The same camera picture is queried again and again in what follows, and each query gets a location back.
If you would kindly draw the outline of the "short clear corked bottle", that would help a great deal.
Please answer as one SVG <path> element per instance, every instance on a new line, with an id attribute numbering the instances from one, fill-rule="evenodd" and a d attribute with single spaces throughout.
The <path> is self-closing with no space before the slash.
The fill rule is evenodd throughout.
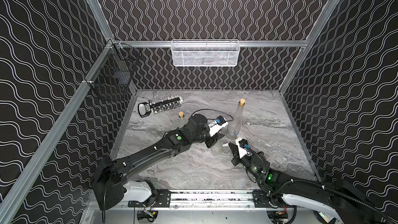
<path id="1" fill-rule="evenodd" d="M 223 152 L 223 140 L 218 140 L 215 145 L 211 148 L 211 152 L 214 155 L 220 155 Z"/>

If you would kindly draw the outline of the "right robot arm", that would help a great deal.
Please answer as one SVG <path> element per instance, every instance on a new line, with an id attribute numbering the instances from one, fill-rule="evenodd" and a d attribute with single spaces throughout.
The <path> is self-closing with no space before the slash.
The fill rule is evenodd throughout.
<path id="1" fill-rule="evenodd" d="M 242 165 L 248 176 L 254 178 L 259 190 L 254 193 L 256 207 L 284 208 L 271 215 L 280 223 L 278 215 L 286 215 L 289 207 L 297 213 L 298 207 L 316 213 L 321 223 L 340 221 L 343 224 L 392 224 L 394 221 L 378 209 L 360 190 L 347 181 L 319 182 L 290 176 L 274 170 L 262 152 L 254 151 L 245 139 L 228 143 L 234 166 Z"/>

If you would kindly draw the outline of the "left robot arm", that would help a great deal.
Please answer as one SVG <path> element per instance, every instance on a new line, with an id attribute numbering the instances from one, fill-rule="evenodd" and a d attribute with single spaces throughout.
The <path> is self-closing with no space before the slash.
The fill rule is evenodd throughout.
<path id="1" fill-rule="evenodd" d="M 213 147 L 223 138 L 220 130 L 227 126 L 228 122 L 222 116 L 209 123 L 205 116 L 195 114 L 183 127 L 166 132 L 158 142 L 139 152 L 116 160 L 105 156 L 91 180 L 99 209 L 106 211 L 116 206 L 127 194 L 133 202 L 144 207 L 152 206 L 158 197 L 153 183 L 130 181 L 131 178 L 164 159 L 189 150 L 192 144 L 204 143 L 207 148 Z"/>

